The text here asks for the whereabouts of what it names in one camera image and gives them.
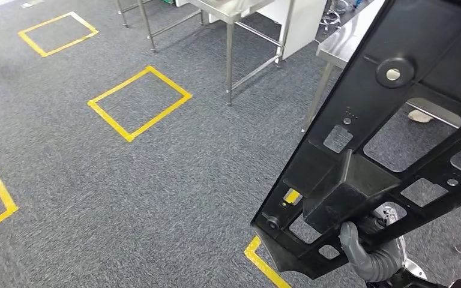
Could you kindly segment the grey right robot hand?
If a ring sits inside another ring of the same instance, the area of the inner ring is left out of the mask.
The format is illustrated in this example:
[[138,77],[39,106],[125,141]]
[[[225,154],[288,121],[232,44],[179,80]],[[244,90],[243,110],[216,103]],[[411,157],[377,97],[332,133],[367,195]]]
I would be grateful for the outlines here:
[[360,232],[375,233],[398,220],[397,212],[381,205],[365,216],[358,224],[350,221],[340,227],[340,243],[353,269],[364,281],[377,283],[389,279],[404,261],[403,248],[397,239],[384,243],[377,250],[366,252],[360,243]]

